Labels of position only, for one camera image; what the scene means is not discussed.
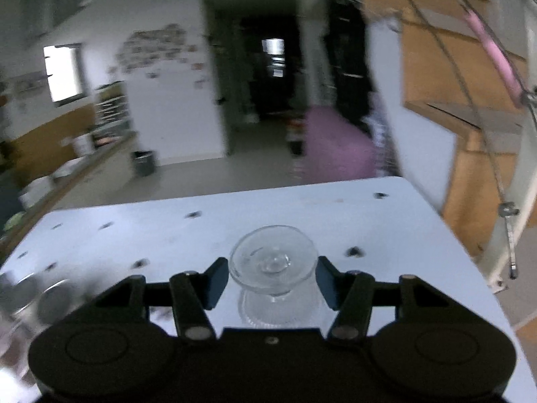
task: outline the black bin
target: black bin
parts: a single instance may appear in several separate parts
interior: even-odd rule
[[[133,152],[133,162],[136,174],[145,177],[155,172],[155,152],[135,151]]]

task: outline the white container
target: white container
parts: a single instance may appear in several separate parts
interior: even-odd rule
[[[40,177],[26,186],[20,195],[20,202],[28,210],[39,200],[54,189],[54,182],[50,176]]]
[[[77,157],[77,159],[65,162],[65,164],[63,164],[55,172],[52,173],[52,177],[54,177],[55,179],[60,179],[62,177],[67,177],[71,175],[77,165],[84,159],[85,157]]]
[[[95,153],[91,133],[86,133],[77,138],[73,138],[72,146],[78,157],[89,156],[90,154]]]

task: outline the floor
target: floor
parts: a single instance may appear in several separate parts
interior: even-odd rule
[[[112,194],[109,204],[293,186],[285,125],[265,121],[235,134],[233,154],[222,159],[166,165]]]

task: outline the wall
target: wall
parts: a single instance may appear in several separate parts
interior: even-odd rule
[[[0,19],[15,23],[20,13],[20,0],[0,0]],[[189,64],[163,61],[130,75],[120,75],[127,82],[134,127],[140,132],[144,148],[155,149],[163,163],[180,160],[208,159],[225,154],[221,117],[214,105],[215,90],[208,70],[208,44],[202,0],[98,0],[69,18],[55,31],[42,37],[29,49],[22,49],[20,30],[0,44],[0,65],[8,77],[44,69],[42,48],[81,42],[83,61],[91,88],[109,82],[108,67],[116,65],[115,54],[134,31],[161,29],[178,23],[187,31],[187,43],[198,51],[189,53]],[[205,63],[202,71],[191,71],[191,63]],[[160,77],[148,79],[145,70],[159,68]],[[202,90],[194,82],[207,80]],[[48,90],[27,99],[24,104],[8,104],[12,138],[48,122],[63,113],[90,102],[83,99],[66,106],[54,107]]]
[[[403,176],[441,211],[449,187],[456,136],[402,106],[401,44],[399,33],[394,31],[399,29],[398,23],[389,18],[368,27],[371,77],[386,106]]]

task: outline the white tabletop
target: white tabletop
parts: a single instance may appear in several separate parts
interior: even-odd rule
[[[375,193],[388,196],[376,199]],[[192,212],[201,214],[186,218]],[[496,298],[442,219],[402,178],[51,212],[14,250],[2,271],[21,279],[56,262],[44,273],[47,283],[69,278],[93,285],[96,292],[130,274],[144,274],[148,282],[167,281],[177,272],[203,271],[217,257],[229,257],[242,236],[271,224],[303,231],[341,271],[358,269],[378,281],[393,282],[401,274],[416,274],[484,317],[517,349],[517,367],[504,397],[512,403],[537,401],[530,368]],[[347,257],[346,251],[354,246],[365,256]],[[141,259],[149,264],[133,270],[133,263]],[[218,306],[208,313],[217,332],[245,327],[238,311],[240,292],[230,278]],[[326,330],[334,313],[323,308],[318,325]],[[393,319],[393,309],[374,309],[370,334]],[[6,383],[0,383],[0,401],[19,401],[13,389],[4,391]]]

